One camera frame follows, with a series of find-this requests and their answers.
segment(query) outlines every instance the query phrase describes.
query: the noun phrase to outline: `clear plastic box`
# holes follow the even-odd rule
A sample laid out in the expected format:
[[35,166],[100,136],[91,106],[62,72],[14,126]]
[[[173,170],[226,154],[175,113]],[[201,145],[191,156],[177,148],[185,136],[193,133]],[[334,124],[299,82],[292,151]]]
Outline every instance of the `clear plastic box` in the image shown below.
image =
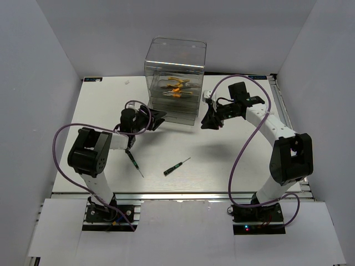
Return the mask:
[[165,120],[194,125],[199,114],[207,44],[156,37],[145,58],[149,106],[167,112]]

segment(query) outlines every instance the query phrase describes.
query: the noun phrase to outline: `tabletop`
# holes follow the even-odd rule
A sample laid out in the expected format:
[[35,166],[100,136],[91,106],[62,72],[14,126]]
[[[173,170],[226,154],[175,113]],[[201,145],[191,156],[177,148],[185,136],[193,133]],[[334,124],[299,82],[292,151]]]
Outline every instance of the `tabletop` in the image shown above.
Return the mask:
[[[225,76],[205,76],[202,91],[212,90]],[[225,80],[218,88],[218,97],[229,98],[228,86],[244,81],[251,96],[265,95],[253,82],[241,77]],[[271,111],[278,116],[268,80],[257,80],[268,92]],[[98,82],[83,82],[72,122],[91,124],[113,129],[119,123],[120,113],[129,100],[148,103],[148,89],[144,76],[103,77]],[[147,131],[136,137],[131,149],[141,172],[135,169],[123,150],[111,150],[105,167],[105,175],[112,191],[121,193],[150,192],[226,192],[228,179],[236,156],[255,127],[241,117],[226,120],[220,130],[202,130],[201,120],[207,105],[200,103],[199,115],[194,126],[164,122],[156,131]],[[68,166],[68,153],[78,136],[77,126],[69,129],[65,143],[61,169],[75,182],[84,184],[82,178]],[[255,192],[268,179],[272,147],[257,133],[244,152],[232,183],[234,192]],[[163,172],[191,157],[168,176]],[[59,173],[53,192],[82,192]],[[289,191],[300,191],[298,184]]]

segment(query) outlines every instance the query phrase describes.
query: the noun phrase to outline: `pliers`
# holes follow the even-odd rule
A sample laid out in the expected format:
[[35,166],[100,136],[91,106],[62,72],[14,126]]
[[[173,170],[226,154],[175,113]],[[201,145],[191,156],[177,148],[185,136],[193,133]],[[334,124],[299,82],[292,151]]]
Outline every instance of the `pliers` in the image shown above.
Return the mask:
[[175,78],[173,76],[169,77],[168,80],[174,80],[177,81],[177,84],[167,84],[166,86],[161,87],[162,89],[172,89],[172,92],[178,93],[183,89],[191,89],[191,88],[198,88],[200,87],[199,84],[194,84],[194,83],[188,83],[190,80],[189,79],[179,79]]
[[171,90],[163,92],[164,96],[172,96],[176,98],[189,98],[192,94],[193,94],[192,92],[184,92],[184,91],[173,92]]

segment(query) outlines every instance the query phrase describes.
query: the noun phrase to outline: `small screwdriver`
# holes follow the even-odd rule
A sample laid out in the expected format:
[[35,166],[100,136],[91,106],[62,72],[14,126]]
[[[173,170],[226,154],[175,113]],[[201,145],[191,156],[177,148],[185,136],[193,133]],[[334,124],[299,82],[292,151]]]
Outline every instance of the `small screwdriver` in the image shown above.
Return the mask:
[[185,161],[183,162],[179,162],[177,165],[173,166],[172,168],[169,168],[168,170],[164,171],[164,176],[167,176],[168,174],[170,174],[171,172],[173,172],[175,169],[179,168],[184,162],[186,162],[187,160],[191,159],[191,157],[187,158]]
[[144,176],[143,176],[142,172],[139,170],[139,166],[138,166],[137,162],[135,161],[135,159],[134,159],[133,155],[131,154],[131,152],[129,150],[126,150],[126,154],[130,158],[131,162],[134,164],[135,168],[140,172],[140,174],[144,178]]

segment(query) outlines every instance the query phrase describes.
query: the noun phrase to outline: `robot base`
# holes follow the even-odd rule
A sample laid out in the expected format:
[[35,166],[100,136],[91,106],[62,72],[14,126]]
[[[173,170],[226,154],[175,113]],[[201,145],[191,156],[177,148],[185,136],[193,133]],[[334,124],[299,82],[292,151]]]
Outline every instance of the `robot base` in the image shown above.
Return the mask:
[[234,235],[246,234],[285,234],[280,204],[266,207],[240,208],[231,206]]
[[[127,219],[129,222],[133,223],[133,216],[134,216],[134,205],[119,205],[118,208],[126,214]],[[86,212],[86,217],[85,221],[88,223],[107,223],[107,222],[114,222],[115,219],[118,219],[119,217],[116,214],[111,215],[111,217],[105,217],[102,215],[100,211],[98,211],[94,206],[89,205],[87,212]]]

